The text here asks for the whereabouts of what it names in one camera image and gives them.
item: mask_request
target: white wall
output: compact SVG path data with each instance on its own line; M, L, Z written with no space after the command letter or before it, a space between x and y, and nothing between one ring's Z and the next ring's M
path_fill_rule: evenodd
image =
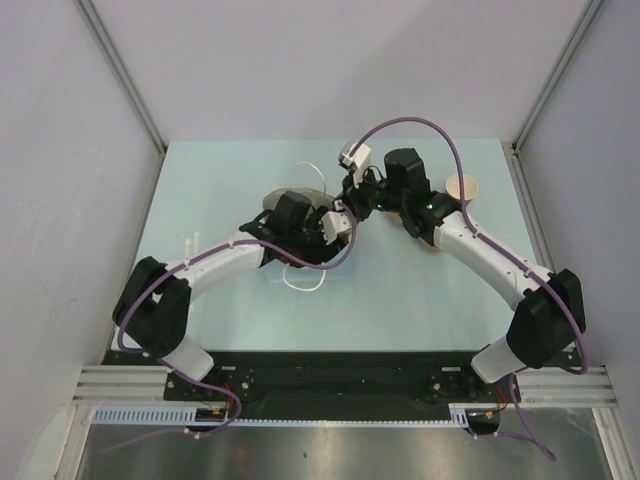
M0 15L0 478L98 360L159 167L73 2Z
M586 0L95 3L165 139L511 140Z
M523 163L553 256L582 279L594 360L606 363L640 447L638 25L640 2L608 3Z

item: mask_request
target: table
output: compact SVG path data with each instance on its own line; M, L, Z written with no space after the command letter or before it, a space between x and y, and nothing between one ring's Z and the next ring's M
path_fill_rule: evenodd
M180 260L185 240L196 232L200 251L225 240L260 213L263 196L288 185L300 161L317 165L328 192L337 194L345 175L337 156L345 142L172 142L138 259ZM416 148L434 189L443 191L455 174L451 152L440 139L367 144L383 171L386 152ZM470 213L515 251L533 258L499 140L462 139L456 145L465 173L480 186ZM311 169L296 170L292 182L322 188ZM465 265L427 250L378 212L360 226L352 257L340 271L329 272L318 291L297 292L274 281L280 268L239 275L205 294L192 307L188 335L209 350L469 350L502 336L512 318L498 294ZM135 344L129 339L127 345Z

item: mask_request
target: white cable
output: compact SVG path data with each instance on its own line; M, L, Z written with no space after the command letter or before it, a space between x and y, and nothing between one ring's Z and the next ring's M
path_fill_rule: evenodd
M296 287L292 283L289 283L289 280L287 280L287 268L288 267L289 267L289 265L287 265L285 263L284 267L282 268L282 281L284 282L284 284L287 287L292 288L294 290L297 290L298 292L306 292L306 293L315 292L316 290L318 290L322 286L322 284L324 283L324 279L327 277L327 271L323 270L322 271L322 276L320 277L320 281L314 287L311 287L311 288Z
M308 167L313 168L317 172L317 174L320 175L320 178L322 179L322 194L326 197L327 196L327 180L324 178L324 175L322 174L320 169L311 162L298 162L293 166L293 168L291 169L291 173L289 174L289 188L293 188L293 186L291 185L292 183L291 180L293 179L293 172L295 172L296 168L300 167L301 165L307 165Z

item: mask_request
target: shiny floor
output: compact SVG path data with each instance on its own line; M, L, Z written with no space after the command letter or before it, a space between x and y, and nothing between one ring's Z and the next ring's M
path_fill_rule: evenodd
M527 413L557 462L509 438L474 441L460 429L427 428L237 427L198 441L160 435L100 453L153 429L96 425L78 479L612 478L590 410ZM506 412L501 429L522 431L515 412Z

